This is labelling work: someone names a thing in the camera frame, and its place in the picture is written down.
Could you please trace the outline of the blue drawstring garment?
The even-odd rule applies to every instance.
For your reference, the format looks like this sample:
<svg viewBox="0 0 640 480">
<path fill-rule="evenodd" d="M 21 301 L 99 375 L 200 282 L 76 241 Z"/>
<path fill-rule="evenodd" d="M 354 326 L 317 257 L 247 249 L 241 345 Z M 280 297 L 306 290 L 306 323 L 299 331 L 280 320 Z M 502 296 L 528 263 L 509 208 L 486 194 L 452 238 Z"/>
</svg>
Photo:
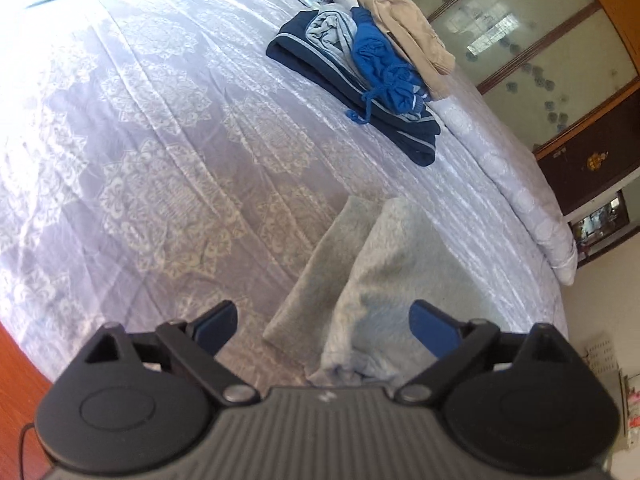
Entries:
<svg viewBox="0 0 640 480">
<path fill-rule="evenodd" d="M 413 65 L 402 58 L 376 26 L 371 12 L 362 6 L 350 9 L 356 32 L 350 54 L 356 69 L 368 84 L 362 100 L 367 122 L 373 104 L 408 122 L 423 118 L 427 91 Z"/>
</svg>

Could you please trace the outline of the beige folded garment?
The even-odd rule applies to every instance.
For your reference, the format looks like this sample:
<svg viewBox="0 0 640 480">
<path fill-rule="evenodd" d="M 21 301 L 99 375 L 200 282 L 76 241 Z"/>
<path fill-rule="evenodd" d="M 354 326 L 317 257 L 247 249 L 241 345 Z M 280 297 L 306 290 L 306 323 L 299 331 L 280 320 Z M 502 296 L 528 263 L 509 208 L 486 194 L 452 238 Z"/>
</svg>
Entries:
<svg viewBox="0 0 640 480">
<path fill-rule="evenodd" d="M 357 0 L 370 11 L 378 29 L 387 36 L 397 53 L 410 62 L 421 76 L 434 101 L 450 95 L 447 77 L 456 67 L 456 58 L 412 0 Z"/>
</svg>

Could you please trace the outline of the navy striped folded garment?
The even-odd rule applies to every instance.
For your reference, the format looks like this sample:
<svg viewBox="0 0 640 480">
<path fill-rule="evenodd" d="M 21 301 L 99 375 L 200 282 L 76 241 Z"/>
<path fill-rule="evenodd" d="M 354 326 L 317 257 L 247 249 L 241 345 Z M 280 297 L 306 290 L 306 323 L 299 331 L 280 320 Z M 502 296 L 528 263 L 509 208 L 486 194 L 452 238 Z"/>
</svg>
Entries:
<svg viewBox="0 0 640 480">
<path fill-rule="evenodd" d="M 378 103 L 373 104 L 372 116 L 366 122 L 362 95 L 368 90 L 368 84 L 363 76 L 357 69 L 352 72 L 335 62 L 305 37 L 306 26 L 317 12 L 300 11 L 286 22 L 268 44 L 268 58 L 294 70 L 331 93 L 347 107 L 345 114 L 353 122 L 359 125 L 370 124 L 380 130 L 418 166 L 431 165 L 435 160 L 436 136 L 439 135 L 440 129 L 426 105 L 430 99 L 426 88 L 425 110 L 423 118 L 418 122 L 408 122 L 390 114 Z"/>
</svg>

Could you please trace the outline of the dark brown wooden door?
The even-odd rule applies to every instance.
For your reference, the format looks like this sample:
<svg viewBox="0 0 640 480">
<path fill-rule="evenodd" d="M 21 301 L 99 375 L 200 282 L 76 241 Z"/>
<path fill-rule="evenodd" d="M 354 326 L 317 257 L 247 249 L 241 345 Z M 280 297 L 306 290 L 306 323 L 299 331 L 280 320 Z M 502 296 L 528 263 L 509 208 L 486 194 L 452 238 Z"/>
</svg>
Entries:
<svg viewBox="0 0 640 480">
<path fill-rule="evenodd" d="M 639 232 L 626 177 L 639 169 L 639 93 L 539 162 L 570 226 L 583 266 Z"/>
</svg>

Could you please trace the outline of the grey folded garment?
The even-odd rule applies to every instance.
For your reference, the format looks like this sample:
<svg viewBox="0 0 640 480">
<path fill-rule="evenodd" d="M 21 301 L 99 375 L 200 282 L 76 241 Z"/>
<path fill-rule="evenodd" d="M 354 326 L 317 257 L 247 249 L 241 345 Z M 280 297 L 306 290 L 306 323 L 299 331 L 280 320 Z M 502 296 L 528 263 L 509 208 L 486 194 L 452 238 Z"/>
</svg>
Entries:
<svg viewBox="0 0 640 480">
<path fill-rule="evenodd" d="M 356 70 L 352 60 L 356 33 L 355 21 L 339 6 L 326 6 L 319 10 L 305 29 L 305 37 L 314 47 L 352 72 Z"/>
</svg>

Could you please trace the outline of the wooden wardrobe with glass doors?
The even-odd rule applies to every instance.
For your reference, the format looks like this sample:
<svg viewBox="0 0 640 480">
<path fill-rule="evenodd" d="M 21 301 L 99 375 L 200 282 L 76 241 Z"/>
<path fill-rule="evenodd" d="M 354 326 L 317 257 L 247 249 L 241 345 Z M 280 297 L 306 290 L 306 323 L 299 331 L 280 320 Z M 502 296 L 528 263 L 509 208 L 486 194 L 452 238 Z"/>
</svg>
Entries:
<svg viewBox="0 0 640 480">
<path fill-rule="evenodd" d="M 413 0 L 494 114 L 532 151 L 639 76 L 599 0 Z"/>
</svg>

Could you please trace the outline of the lavender patterned bedspread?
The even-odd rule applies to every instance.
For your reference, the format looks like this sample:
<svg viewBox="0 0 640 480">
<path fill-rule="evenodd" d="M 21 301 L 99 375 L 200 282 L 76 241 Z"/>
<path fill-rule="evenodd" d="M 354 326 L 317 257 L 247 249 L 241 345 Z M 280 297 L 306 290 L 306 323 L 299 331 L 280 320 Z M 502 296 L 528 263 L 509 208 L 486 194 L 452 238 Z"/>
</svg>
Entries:
<svg viewBox="0 0 640 480">
<path fill-rule="evenodd" d="M 1 0 L 1 322 L 55 379 L 106 322 L 230 299 L 220 360 L 303 381 L 262 331 L 349 196 L 420 205 L 511 330 L 564 328 L 576 249 L 534 155 L 461 70 L 426 168 L 266 55 L 298 0 Z"/>
</svg>

